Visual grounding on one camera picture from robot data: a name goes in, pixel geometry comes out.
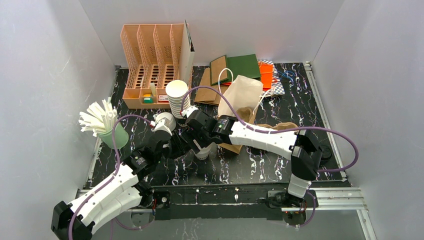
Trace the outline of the single paper cup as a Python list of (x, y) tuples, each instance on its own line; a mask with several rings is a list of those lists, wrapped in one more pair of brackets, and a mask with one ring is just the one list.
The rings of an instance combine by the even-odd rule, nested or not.
[(194, 152), (195, 157), (199, 160), (205, 160), (209, 156), (213, 144), (210, 143), (209, 145), (202, 147), (196, 140), (193, 140), (193, 143), (195, 148), (192, 151)]

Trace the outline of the tan paper bag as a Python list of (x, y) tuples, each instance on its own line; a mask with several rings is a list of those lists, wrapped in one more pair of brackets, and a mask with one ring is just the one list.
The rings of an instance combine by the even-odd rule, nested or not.
[(227, 90), (223, 91), (217, 109), (219, 117), (227, 115), (234, 117), (235, 114), (231, 111), (225, 100), (228, 100), (231, 107), (237, 112), (238, 109), (249, 107), (252, 108), (256, 117), (255, 110), (260, 102), (263, 93), (263, 84), (260, 80), (249, 78), (243, 75), (238, 75)]

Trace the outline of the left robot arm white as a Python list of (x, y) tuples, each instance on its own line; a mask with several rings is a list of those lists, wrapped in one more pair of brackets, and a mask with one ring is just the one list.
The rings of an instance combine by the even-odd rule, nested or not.
[(70, 203), (59, 202), (53, 208), (52, 232), (60, 240), (90, 240), (101, 226), (124, 211), (154, 206), (158, 197), (144, 178), (161, 161), (179, 158), (190, 149), (176, 131), (155, 131), (120, 163), (117, 172)]

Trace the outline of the stack of paper cups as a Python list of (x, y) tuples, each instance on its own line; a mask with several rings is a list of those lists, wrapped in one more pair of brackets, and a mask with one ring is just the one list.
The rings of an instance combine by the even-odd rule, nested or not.
[(172, 80), (165, 87), (171, 113), (176, 119), (183, 119), (184, 117), (181, 111), (191, 106), (190, 97), (188, 95), (183, 99), (188, 91), (188, 85), (182, 80)]

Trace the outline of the cardboard two-cup carrier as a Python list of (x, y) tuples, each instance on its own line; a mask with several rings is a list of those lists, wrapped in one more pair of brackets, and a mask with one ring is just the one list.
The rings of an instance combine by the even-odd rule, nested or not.
[(265, 128), (265, 132), (269, 133), (270, 131), (279, 131), (279, 130), (287, 130), (287, 129), (294, 129), (298, 126), (293, 122), (280, 122), (275, 125), (269, 125), (269, 124), (257, 124), (256, 126)]

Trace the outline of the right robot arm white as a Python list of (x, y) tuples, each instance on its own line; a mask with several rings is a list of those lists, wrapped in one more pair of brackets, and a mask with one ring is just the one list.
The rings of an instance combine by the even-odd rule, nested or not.
[(188, 126), (182, 133), (183, 138), (196, 153), (215, 143), (226, 147), (252, 147), (290, 160), (291, 177), (285, 199), (302, 199), (318, 176), (323, 148), (308, 129), (275, 130), (241, 122), (228, 115), (214, 119), (196, 107), (182, 110), (181, 115)]

